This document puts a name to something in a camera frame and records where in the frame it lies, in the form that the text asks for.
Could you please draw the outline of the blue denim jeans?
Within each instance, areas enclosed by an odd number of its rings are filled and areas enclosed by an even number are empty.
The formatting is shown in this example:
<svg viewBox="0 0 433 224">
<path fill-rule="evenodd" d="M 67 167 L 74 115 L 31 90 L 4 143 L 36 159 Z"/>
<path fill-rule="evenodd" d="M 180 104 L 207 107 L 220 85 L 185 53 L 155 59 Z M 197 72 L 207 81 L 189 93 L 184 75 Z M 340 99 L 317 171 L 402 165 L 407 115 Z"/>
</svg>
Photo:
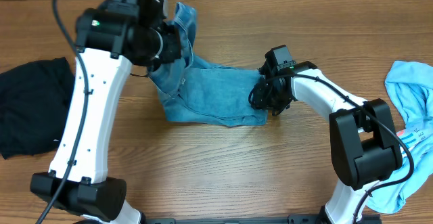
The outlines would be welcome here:
<svg viewBox="0 0 433 224">
<path fill-rule="evenodd" d="M 207 62 L 193 52 L 197 11 L 181 2 L 169 24 L 179 29 L 181 58 L 149 71 L 166 119 L 226 127 L 261 126 L 266 110 L 255 110 L 248 96 L 259 82 L 256 70 Z"/>
</svg>

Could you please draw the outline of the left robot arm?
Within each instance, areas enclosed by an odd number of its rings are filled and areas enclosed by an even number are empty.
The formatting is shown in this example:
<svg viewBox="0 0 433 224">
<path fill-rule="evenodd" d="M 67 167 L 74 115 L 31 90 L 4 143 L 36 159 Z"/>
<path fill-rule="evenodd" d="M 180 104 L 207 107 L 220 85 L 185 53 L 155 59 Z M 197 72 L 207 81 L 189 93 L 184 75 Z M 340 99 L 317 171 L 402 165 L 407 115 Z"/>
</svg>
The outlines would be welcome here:
<svg viewBox="0 0 433 224">
<path fill-rule="evenodd" d="M 181 57 L 179 31 L 168 25 L 166 0 L 105 0 L 78 17 L 76 78 L 59 148 L 31 192 L 48 208 L 85 223 L 145 223 L 126 199 L 127 184 L 108 176 L 116 109 L 133 66 L 155 69 Z"/>
</svg>

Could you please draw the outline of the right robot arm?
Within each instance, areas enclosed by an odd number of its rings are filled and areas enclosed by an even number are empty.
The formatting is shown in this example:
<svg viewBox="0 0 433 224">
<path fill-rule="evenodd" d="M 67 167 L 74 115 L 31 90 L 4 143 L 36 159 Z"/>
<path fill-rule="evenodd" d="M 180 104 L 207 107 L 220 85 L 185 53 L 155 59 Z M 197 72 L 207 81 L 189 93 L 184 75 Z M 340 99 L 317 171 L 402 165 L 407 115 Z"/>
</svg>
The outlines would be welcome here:
<svg viewBox="0 0 433 224">
<path fill-rule="evenodd" d="M 296 63 L 285 45 L 268 51 L 258 71 L 262 78 L 248 98 L 254 109 L 277 116 L 301 101 L 329 123 L 338 176 L 332 197 L 318 214 L 290 215 L 288 223 L 380 223 L 377 215 L 362 215 L 368 191 L 403 164 L 388 104 L 345 91 L 310 61 Z"/>
</svg>

